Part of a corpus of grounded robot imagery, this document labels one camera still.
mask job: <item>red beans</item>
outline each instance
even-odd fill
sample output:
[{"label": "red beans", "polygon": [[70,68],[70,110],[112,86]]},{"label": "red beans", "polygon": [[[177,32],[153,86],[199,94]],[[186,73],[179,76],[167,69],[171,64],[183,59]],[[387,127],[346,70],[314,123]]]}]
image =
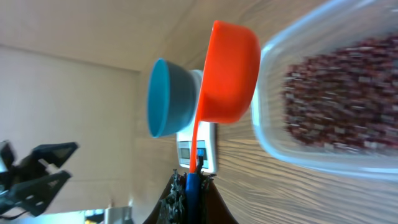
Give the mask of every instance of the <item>red beans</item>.
[{"label": "red beans", "polygon": [[291,65],[286,130],[301,144],[350,153],[398,149],[398,35]]}]

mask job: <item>blue object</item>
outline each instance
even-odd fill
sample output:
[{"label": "blue object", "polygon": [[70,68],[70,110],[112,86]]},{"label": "blue object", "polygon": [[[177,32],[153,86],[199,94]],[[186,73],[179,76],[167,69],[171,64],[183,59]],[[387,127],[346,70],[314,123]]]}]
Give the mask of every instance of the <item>blue object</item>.
[{"label": "blue object", "polygon": [[197,174],[188,174],[185,196],[187,197],[187,223],[189,224],[199,223],[200,221],[200,184],[201,180]]},{"label": "blue object", "polygon": [[162,58],[156,61],[149,81],[147,119],[152,137],[174,134],[189,125],[197,94],[192,75]]}]

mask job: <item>wood grain surface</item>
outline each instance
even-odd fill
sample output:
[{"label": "wood grain surface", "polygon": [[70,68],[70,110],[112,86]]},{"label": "wood grain surface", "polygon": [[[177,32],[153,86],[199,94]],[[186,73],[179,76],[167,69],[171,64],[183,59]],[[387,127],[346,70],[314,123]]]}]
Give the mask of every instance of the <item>wood grain surface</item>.
[{"label": "wood grain surface", "polygon": [[[145,95],[150,69],[163,57],[187,69],[203,68],[216,19],[247,26],[265,43],[321,4],[307,1],[194,1],[141,73],[134,149],[134,219],[152,211],[173,168],[175,136],[151,139]],[[301,168],[271,157],[259,145],[248,111],[236,124],[219,125],[216,186],[240,223],[398,223],[398,184],[351,179]]]}]

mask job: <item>white scale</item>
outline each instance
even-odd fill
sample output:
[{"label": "white scale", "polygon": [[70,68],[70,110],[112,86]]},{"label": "white scale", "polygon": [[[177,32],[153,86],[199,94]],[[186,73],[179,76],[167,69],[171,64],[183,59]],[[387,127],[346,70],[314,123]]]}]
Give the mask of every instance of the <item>white scale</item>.
[{"label": "white scale", "polygon": [[[201,70],[192,70],[192,76],[195,80],[195,88],[197,96],[199,97],[201,78],[203,72]],[[183,130],[177,133],[177,154],[180,166],[189,168],[193,125],[195,116],[192,118],[191,123]],[[215,173],[216,166],[216,124],[202,121],[198,128],[197,137],[197,154],[203,156],[202,171],[207,173]]]}]

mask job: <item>teal bowl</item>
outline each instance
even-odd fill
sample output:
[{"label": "teal bowl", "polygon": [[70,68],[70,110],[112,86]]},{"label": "teal bowl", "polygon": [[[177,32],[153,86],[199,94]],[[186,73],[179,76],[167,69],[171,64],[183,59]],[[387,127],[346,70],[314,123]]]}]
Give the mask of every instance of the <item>teal bowl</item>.
[{"label": "teal bowl", "polygon": [[197,97],[190,72],[158,59],[147,96],[147,122],[152,137],[168,136],[187,127],[195,114]]}]

